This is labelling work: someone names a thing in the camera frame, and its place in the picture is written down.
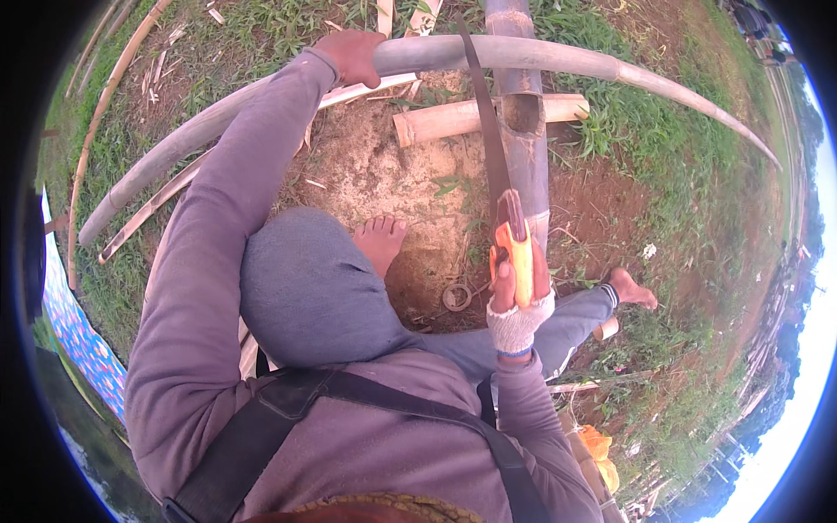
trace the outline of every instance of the colorful tarp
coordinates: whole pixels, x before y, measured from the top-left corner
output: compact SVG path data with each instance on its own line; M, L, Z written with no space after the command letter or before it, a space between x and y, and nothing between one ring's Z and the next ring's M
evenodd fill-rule
M47 193L41 199L44 220L49 221ZM55 335L70 359L99 393L110 410L125 422L125 368L98 332L93 330L85 312L67 286L67 274L55 244L55 233L46 235L47 274L44 284L44 308Z

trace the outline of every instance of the backpack strap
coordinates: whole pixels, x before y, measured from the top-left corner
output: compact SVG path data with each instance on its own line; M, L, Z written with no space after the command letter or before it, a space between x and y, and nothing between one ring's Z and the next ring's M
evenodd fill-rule
M517 448L502 433L464 410L416 397L348 372L283 369L221 429L163 515L171 523L227 523L267 463L320 396L469 428L494 457L514 523L550 518Z

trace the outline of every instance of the gray pants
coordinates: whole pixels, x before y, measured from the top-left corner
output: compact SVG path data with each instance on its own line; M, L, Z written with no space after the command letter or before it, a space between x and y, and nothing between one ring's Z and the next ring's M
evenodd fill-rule
M544 377L564 370L613 307L601 287L556 301L555 313L535 333ZM412 347L448 358L473 383L495 370L485 329L433 335L404 328L366 255L335 218L313 208L285 211L249 239L241 316L267 356L282 365L369 361Z

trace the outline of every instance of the hand saw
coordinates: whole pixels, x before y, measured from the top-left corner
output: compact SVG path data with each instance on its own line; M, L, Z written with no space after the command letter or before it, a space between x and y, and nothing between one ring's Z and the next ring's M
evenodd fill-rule
M488 175L490 219L494 231L490 250L491 281L496 280L500 263L508 259L515 268L515 301L521 308L526 308L531 304L534 292L529 224L523 216L520 194L511 188L506 153L500 137L500 124L474 44L461 14L456 15L456 25L465 44L465 57L468 59L470 77L474 83L482 140L485 145L485 172Z

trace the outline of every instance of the hand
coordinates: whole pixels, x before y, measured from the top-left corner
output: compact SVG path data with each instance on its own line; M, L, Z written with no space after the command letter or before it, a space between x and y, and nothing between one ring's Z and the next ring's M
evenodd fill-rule
M372 53L386 39L383 33L345 29L320 38L314 44L314 49L319 49L334 60L341 82L363 83L369 89L375 89L381 84L381 77L372 64Z
M504 360L525 363L531 360L535 331L555 310L555 293L549 281L547 258L536 242L532 242L533 300L526 309L516 308L516 273L510 262L500 264L493 284L494 296L488 302L485 316L495 349Z

